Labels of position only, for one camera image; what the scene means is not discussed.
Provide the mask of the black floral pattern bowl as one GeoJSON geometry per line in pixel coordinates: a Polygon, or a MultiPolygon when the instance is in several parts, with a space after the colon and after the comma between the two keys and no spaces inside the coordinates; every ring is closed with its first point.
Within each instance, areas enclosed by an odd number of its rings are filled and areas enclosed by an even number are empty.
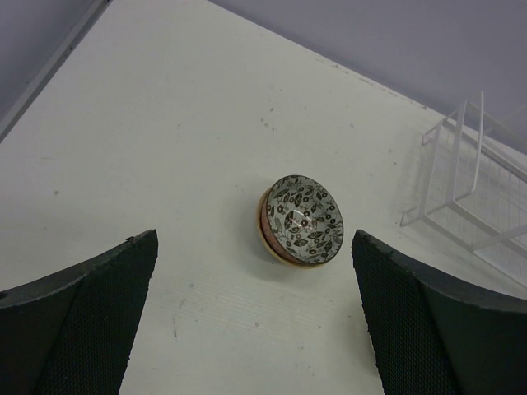
{"type": "Polygon", "coordinates": [[[343,217],[332,195],[317,181],[288,175],[271,186],[262,209],[263,232],[284,258],[328,263],[343,245],[343,217]]]}

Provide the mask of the white leaf pattern bowl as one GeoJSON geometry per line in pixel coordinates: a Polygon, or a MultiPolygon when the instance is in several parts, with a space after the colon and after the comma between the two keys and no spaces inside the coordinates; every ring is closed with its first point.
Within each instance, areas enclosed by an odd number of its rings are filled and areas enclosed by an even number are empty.
{"type": "Polygon", "coordinates": [[[307,264],[302,262],[296,262],[294,260],[284,258],[282,255],[277,253],[272,245],[267,241],[265,234],[264,234],[264,228],[262,225],[262,209],[264,206],[264,203],[267,200],[267,196],[269,195],[269,192],[271,190],[271,187],[269,187],[259,198],[259,202],[256,207],[256,227],[259,233],[259,238],[261,239],[263,246],[267,249],[267,251],[279,262],[291,266],[291,267],[298,267],[301,269],[309,270],[309,269],[315,269],[319,267],[325,266],[325,263],[315,263],[315,264],[307,264]]]}

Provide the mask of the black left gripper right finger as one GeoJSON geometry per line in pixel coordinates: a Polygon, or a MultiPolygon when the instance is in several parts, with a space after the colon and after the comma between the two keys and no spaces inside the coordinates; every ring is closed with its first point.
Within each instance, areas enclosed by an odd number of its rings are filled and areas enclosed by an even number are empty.
{"type": "Polygon", "coordinates": [[[386,394],[524,394],[526,302],[411,258],[364,230],[351,247],[386,394]]]}

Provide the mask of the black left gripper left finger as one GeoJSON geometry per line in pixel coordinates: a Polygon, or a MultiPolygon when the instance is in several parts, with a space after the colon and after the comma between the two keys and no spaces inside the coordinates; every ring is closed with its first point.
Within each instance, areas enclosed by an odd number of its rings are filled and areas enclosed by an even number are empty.
{"type": "Polygon", "coordinates": [[[158,256],[147,230],[1,293],[3,394],[117,394],[158,256]]]}

